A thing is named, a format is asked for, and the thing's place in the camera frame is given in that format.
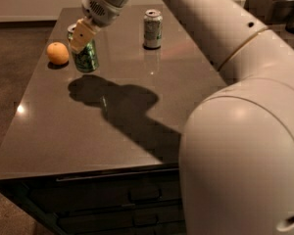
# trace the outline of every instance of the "drawer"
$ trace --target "drawer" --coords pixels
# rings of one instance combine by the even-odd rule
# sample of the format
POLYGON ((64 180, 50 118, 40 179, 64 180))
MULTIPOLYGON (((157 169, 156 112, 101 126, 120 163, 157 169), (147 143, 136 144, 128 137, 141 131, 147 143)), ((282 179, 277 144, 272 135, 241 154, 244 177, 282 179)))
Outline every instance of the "drawer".
POLYGON ((37 188, 28 196, 44 212, 78 212, 181 199, 178 172, 37 188))
POLYGON ((173 222, 151 227, 77 233, 76 235, 186 235, 186 226, 185 222, 173 222))
POLYGON ((135 211, 117 211, 86 216, 59 218, 58 225, 67 233, 99 232, 104 230, 155 226, 183 221, 182 206, 169 206, 135 211))

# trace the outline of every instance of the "soda can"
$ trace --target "soda can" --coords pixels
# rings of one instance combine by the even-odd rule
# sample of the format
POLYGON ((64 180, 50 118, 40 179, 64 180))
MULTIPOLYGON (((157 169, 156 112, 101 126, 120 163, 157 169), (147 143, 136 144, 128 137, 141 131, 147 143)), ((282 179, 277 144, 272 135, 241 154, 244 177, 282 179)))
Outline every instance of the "soda can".
POLYGON ((147 10, 144 16, 144 47, 158 49, 161 47, 163 16, 160 11, 147 10))
MULTIPOLYGON (((71 24, 68 27, 68 40, 69 42, 73 39, 73 33, 76 28, 76 23, 71 24)), ((96 53, 95 40, 91 39, 87 43, 86 47, 78 54, 72 52, 73 60, 76 68, 83 73, 90 73, 95 71, 99 67, 98 57, 96 53)))

